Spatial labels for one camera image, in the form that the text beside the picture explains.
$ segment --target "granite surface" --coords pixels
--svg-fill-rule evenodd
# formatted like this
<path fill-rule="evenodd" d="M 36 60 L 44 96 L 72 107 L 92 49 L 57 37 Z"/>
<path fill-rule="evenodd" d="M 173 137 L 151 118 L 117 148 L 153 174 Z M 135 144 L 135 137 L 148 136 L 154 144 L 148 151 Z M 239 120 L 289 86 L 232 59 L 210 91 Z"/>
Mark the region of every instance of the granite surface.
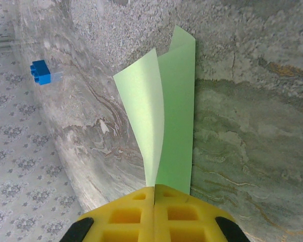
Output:
<path fill-rule="evenodd" d="M 32 88 L 85 211 L 144 186 L 112 75 L 175 24 L 197 42 L 191 194 L 252 241 L 303 241 L 303 0 L 18 1 L 16 56 L 62 64 Z"/>

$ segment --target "patterned wallpaper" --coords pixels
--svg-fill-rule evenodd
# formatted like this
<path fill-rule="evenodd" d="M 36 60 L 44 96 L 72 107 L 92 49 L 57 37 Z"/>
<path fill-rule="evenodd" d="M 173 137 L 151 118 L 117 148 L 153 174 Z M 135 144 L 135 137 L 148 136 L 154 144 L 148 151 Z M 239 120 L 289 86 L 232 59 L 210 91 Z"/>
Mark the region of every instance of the patterned wallpaper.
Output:
<path fill-rule="evenodd" d="M 0 241 L 59 241 L 81 212 L 13 53 L 0 51 Z"/>

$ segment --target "blue lego brick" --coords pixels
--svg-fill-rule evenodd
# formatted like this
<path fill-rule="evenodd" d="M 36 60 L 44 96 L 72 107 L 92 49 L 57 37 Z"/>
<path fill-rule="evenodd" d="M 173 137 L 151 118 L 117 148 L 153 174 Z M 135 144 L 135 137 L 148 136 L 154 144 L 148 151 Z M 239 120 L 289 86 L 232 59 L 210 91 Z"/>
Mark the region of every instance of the blue lego brick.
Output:
<path fill-rule="evenodd" d="M 30 71 L 34 76 L 35 82 L 39 85 L 44 85 L 51 82 L 51 73 L 43 59 L 33 62 L 30 66 Z"/>

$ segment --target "black rubber part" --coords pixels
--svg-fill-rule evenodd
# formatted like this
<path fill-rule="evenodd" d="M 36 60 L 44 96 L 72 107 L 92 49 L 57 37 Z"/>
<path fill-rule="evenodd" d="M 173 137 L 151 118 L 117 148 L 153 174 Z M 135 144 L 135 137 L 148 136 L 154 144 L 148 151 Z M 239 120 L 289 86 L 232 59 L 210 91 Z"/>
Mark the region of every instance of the black rubber part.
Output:
<path fill-rule="evenodd" d="M 83 218 L 71 225 L 60 242 L 82 242 L 94 223 L 93 218 Z"/>
<path fill-rule="evenodd" d="M 216 222 L 228 242 L 250 242 L 247 236 L 242 232 L 241 228 L 224 217 L 216 217 Z"/>

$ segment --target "green paper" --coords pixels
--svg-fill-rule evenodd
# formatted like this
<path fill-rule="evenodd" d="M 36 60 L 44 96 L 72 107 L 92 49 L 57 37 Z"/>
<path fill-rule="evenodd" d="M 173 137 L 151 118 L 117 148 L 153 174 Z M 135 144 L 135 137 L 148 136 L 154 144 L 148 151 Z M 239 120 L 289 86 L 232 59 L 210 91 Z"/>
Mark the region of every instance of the green paper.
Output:
<path fill-rule="evenodd" d="M 143 158 L 146 186 L 155 185 L 164 137 L 164 102 L 156 50 L 114 75 Z"/>
<path fill-rule="evenodd" d="M 195 39 L 175 26 L 169 52 L 153 49 L 114 76 L 139 145 L 146 185 L 189 194 L 192 169 Z"/>
<path fill-rule="evenodd" d="M 194 119 L 195 39 L 175 27 L 168 53 L 158 58 L 165 129 L 156 183 L 190 193 Z"/>

